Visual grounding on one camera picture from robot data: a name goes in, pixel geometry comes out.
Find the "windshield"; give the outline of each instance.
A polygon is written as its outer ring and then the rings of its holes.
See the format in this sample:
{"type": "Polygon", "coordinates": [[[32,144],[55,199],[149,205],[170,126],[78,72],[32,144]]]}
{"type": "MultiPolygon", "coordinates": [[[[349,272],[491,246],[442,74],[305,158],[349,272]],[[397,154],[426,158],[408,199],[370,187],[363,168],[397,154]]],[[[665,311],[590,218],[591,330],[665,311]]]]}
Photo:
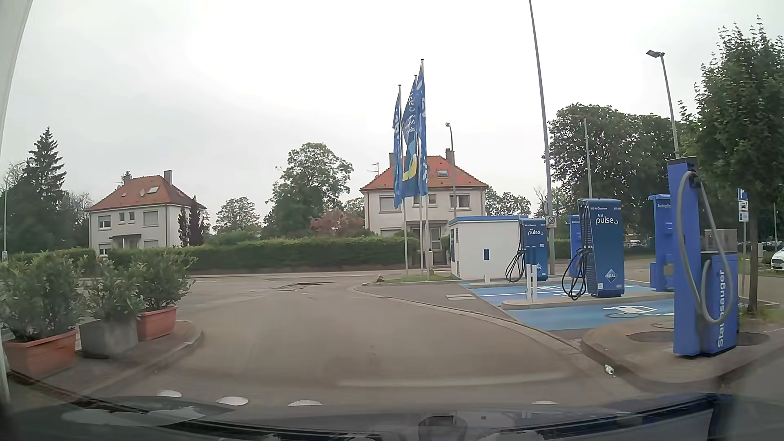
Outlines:
{"type": "Polygon", "coordinates": [[[777,5],[0,0],[0,403],[474,441],[781,402],[777,5]]]}

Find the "white house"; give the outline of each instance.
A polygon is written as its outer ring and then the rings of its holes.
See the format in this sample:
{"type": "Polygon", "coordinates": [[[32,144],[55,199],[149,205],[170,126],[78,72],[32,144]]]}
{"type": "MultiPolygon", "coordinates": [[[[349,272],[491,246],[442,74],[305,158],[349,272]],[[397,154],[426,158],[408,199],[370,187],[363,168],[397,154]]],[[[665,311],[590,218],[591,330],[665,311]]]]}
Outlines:
{"type": "MultiPolygon", "coordinates": [[[[443,156],[427,157],[428,217],[430,218],[430,248],[434,251],[435,264],[446,264],[446,253],[441,248],[441,237],[455,216],[484,216],[485,190],[488,185],[454,165],[450,149],[443,156]],[[457,210],[452,197],[456,186],[457,210]]],[[[403,206],[394,208],[394,156],[390,153],[390,167],[369,184],[360,188],[365,197],[365,228],[381,236],[393,235],[402,230],[403,206]]],[[[409,231],[419,233],[419,199],[406,198],[405,225],[409,231]]]]}
{"type": "Polygon", "coordinates": [[[177,218],[193,204],[205,208],[172,185],[172,170],[128,179],[87,210],[90,248],[103,256],[112,248],[182,245],[177,218]]]}

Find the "flag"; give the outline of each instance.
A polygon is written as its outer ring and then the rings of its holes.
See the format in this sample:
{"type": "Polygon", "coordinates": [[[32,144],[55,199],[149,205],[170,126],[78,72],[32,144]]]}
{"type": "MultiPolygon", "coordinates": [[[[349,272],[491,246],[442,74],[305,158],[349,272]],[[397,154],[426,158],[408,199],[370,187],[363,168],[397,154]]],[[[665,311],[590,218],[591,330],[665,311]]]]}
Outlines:
{"type": "Polygon", "coordinates": [[[414,107],[414,89],[416,80],[411,84],[411,92],[405,102],[403,111],[403,140],[405,140],[405,158],[401,175],[401,198],[419,194],[419,156],[416,151],[416,109],[414,107]]]}
{"type": "Polygon", "coordinates": [[[392,128],[394,129],[394,207],[400,207],[403,200],[401,191],[403,190],[403,149],[400,145],[400,91],[397,92],[397,101],[394,105],[394,118],[392,120],[392,128]]]}
{"type": "Polygon", "coordinates": [[[413,91],[416,134],[419,135],[419,191],[427,195],[427,127],[425,125],[425,62],[419,65],[413,91]]]}

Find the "red tile roof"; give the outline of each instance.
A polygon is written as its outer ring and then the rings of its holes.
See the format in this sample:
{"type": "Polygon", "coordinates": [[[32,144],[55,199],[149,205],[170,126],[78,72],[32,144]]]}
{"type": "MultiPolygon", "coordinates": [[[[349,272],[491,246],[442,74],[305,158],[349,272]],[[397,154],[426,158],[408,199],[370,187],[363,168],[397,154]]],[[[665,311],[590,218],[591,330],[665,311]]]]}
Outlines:
{"type": "MultiPolygon", "coordinates": [[[[488,185],[477,178],[466,173],[460,167],[456,167],[457,187],[487,187],[488,185]]],[[[452,164],[443,156],[427,157],[427,187],[428,188],[451,188],[452,187],[452,164]],[[448,170],[448,177],[438,177],[437,170],[448,170]]],[[[359,191],[367,190],[391,190],[394,188],[394,168],[384,170],[369,184],[360,188],[359,191]]]]}
{"type": "MultiPolygon", "coordinates": [[[[163,176],[135,177],[125,182],[120,188],[103,198],[87,211],[112,210],[132,206],[149,206],[160,204],[175,204],[178,206],[191,206],[194,200],[183,193],[179,188],[163,179],[163,176]],[[150,193],[150,189],[158,187],[158,191],[150,193]]],[[[202,204],[196,202],[198,207],[204,209],[202,204]]]]}

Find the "blue painted ground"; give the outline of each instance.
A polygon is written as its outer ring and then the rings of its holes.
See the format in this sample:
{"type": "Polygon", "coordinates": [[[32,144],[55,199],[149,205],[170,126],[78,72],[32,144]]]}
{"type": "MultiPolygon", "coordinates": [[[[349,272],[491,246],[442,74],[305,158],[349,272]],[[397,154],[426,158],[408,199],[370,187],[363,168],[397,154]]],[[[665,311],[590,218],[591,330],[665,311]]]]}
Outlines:
{"type": "MultiPolygon", "coordinates": [[[[482,299],[486,300],[487,302],[494,304],[496,306],[501,305],[502,301],[507,300],[525,300],[527,295],[525,293],[525,286],[497,286],[492,288],[471,288],[468,286],[468,283],[463,283],[468,290],[475,293],[482,299]]],[[[575,292],[579,290],[579,285],[575,287],[575,292]]],[[[643,292],[643,291],[653,291],[652,288],[647,286],[639,286],[639,285],[626,285],[626,292],[643,292]]],[[[548,297],[565,297],[563,289],[561,289],[561,284],[553,284],[548,283],[546,285],[537,286],[536,289],[536,297],[538,299],[546,299],[548,297]]]]}
{"type": "Polygon", "coordinates": [[[672,299],[658,301],[622,302],[618,304],[587,304],[559,308],[520,309],[506,311],[515,319],[541,330],[558,331],[590,329],[617,323],[619,320],[641,316],[661,315],[672,318],[672,299]]]}

